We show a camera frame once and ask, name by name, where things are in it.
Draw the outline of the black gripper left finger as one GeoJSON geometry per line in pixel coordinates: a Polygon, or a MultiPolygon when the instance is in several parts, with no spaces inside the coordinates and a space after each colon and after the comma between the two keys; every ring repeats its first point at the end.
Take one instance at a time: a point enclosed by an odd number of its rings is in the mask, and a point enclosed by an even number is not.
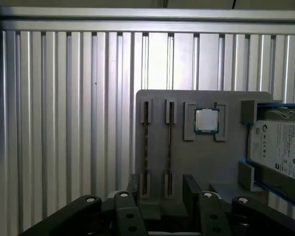
{"type": "Polygon", "coordinates": [[[138,206],[140,176],[132,174],[126,190],[102,200],[83,195],[25,230],[24,236],[142,236],[138,206]]]}

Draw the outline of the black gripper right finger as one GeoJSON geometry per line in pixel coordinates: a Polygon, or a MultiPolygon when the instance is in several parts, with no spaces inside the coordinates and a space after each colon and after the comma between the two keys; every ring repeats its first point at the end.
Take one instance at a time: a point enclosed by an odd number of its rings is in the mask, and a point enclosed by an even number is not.
{"type": "Polygon", "coordinates": [[[192,175],[183,175],[183,202],[203,236],[295,236],[294,219],[246,196],[229,204],[202,191],[192,175]]]}

